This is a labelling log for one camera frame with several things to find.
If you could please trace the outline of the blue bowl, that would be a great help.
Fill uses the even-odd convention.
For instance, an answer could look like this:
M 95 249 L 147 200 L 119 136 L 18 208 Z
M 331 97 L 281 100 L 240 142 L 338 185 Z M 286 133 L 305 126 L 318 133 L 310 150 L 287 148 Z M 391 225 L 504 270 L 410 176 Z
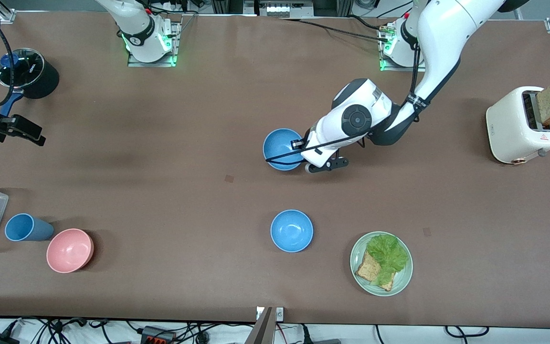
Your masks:
M 288 209 L 273 218 L 269 232 L 279 250 L 297 253 L 310 245 L 314 237 L 314 224 L 305 213 Z
M 268 165 L 280 171 L 290 171 L 299 167 L 304 159 L 298 153 L 300 149 L 293 148 L 293 141 L 299 141 L 303 145 L 301 135 L 292 129 L 281 128 L 271 131 L 263 143 L 264 159 L 274 158 Z

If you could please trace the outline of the pink bowl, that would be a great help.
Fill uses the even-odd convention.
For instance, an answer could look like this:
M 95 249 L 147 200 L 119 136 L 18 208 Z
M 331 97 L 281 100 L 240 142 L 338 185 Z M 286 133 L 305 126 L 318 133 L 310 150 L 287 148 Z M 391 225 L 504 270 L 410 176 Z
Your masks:
M 89 263 L 93 254 L 93 239 L 82 229 L 69 228 L 52 238 L 46 261 L 57 273 L 72 273 Z

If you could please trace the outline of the glass pot lid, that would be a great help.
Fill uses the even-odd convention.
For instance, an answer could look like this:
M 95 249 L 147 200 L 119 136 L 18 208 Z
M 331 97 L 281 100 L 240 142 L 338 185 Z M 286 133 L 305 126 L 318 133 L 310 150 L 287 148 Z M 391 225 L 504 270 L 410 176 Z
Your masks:
M 32 85 L 44 69 L 43 56 L 34 49 L 20 48 L 11 55 L 0 57 L 0 84 L 9 87 L 13 78 L 13 87 L 21 89 Z

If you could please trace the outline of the blue cup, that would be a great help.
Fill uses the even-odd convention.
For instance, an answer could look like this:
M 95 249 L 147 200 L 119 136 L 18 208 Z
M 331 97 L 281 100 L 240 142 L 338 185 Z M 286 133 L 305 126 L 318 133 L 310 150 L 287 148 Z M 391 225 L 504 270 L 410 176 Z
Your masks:
M 40 218 L 21 213 L 14 215 L 6 223 L 4 232 L 6 238 L 12 242 L 39 241 L 50 239 L 54 235 L 54 227 Z

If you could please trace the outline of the green lettuce leaf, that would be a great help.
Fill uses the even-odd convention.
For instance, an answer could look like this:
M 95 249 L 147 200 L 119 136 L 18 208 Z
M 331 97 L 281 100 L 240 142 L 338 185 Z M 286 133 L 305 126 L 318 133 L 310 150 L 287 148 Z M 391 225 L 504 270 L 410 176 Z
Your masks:
M 409 257 L 397 237 L 389 234 L 372 237 L 367 252 L 379 264 L 380 271 L 371 285 L 384 287 L 393 281 L 395 274 L 404 269 Z

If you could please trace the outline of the grey electronics box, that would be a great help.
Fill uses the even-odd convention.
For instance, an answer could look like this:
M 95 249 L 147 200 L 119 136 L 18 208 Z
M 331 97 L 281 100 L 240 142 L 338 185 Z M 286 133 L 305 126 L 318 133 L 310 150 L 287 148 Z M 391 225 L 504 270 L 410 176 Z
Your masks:
M 312 0 L 243 0 L 243 13 L 261 17 L 308 18 L 314 16 Z

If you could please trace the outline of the light green plate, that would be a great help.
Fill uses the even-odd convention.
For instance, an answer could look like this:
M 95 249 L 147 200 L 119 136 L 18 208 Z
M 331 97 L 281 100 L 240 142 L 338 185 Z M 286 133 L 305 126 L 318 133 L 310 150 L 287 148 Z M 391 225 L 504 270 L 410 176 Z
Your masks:
M 393 288 L 390 292 L 386 292 L 383 289 L 381 289 L 381 288 L 379 288 L 375 285 L 371 285 L 368 281 L 365 281 L 364 279 L 361 279 L 360 277 L 358 277 L 354 274 L 356 272 L 356 270 L 358 269 L 358 267 L 360 266 L 360 263 L 362 261 L 362 257 L 364 256 L 364 252 L 367 250 L 367 243 L 369 242 L 369 240 L 372 237 L 377 237 L 379 235 L 384 235 L 384 234 L 393 235 L 391 233 L 382 232 L 382 231 L 371 232 L 371 233 L 367 233 L 367 234 L 363 235 L 353 245 L 353 247 L 351 249 L 351 253 L 350 253 L 350 258 L 349 258 L 350 270 L 351 270 L 351 273 L 353 274 L 353 278 L 354 278 L 355 282 L 358 283 L 358 285 L 365 292 L 368 292 L 371 295 L 380 296 L 380 297 L 393 296 L 393 295 L 396 295 L 399 292 L 403 291 L 404 288 L 406 288 L 408 286 L 408 284 L 410 283 L 411 277 L 413 275 L 413 269 L 414 269 L 413 259 L 411 257 L 410 250 L 408 249 L 406 244 L 399 237 L 397 237 L 400 241 L 400 244 L 402 245 L 402 247 L 406 251 L 406 253 L 408 253 L 409 259 L 408 259 L 406 265 L 404 266 L 404 269 L 397 272 L 397 274 L 395 275 Z

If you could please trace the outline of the white toaster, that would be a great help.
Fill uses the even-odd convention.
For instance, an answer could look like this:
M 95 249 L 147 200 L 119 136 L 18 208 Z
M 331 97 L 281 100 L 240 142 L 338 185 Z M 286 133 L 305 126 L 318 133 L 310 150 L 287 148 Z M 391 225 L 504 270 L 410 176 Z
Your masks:
M 501 163 L 521 165 L 550 151 L 550 124 L 539 118 L 537 94 L 542 87 L 522 86 L 486 111 L 491 153 Z

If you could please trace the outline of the black orange power adapter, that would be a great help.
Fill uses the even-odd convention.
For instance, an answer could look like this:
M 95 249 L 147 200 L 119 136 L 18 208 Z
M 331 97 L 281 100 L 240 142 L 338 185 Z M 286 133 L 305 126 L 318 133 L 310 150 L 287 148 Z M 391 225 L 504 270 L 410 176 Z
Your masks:
M 172 344 L 176 333 L 159 327 L 146 326 L 142 329 L 140 344 Z

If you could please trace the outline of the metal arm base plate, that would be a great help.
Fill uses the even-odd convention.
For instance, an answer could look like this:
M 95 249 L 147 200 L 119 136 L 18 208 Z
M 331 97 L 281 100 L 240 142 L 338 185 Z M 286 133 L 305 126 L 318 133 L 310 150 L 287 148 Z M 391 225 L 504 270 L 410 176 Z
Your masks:
M 385 39 L 384 42 L 379 43 L 382 71 L 413 71 L 414 50 L 411 49 L 408 42 L 397 35 L 400 26 L 400 23 L 389 22 L 380 26 L 378 30 L 378 37 Z
M 128 67 L 175 67 L 181 38 L 181 22 L 162 20 L 143 46 L 125 41 Z

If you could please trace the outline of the small metal bracket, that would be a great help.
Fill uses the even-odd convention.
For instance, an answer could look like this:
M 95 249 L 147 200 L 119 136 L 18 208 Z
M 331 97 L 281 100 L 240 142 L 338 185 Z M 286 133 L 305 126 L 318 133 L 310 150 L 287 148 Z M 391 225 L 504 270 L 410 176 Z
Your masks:
M 256 308 L 256 321 L 260 319 L 260 316 L 264 312 L 266 307 L 257 307 Z M 278 323 L 284 322 L 284 307 L 274 307 L 274 311 L 272 311 L 273 316 L 275 316 L 275 319 Z

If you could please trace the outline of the dark metal post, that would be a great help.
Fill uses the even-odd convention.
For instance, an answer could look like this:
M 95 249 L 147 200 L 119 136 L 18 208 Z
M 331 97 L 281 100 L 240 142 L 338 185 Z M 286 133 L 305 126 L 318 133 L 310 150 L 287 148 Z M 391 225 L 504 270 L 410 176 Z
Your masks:
M 244 344 L 273 344 L 276 308 L 264 307 Z

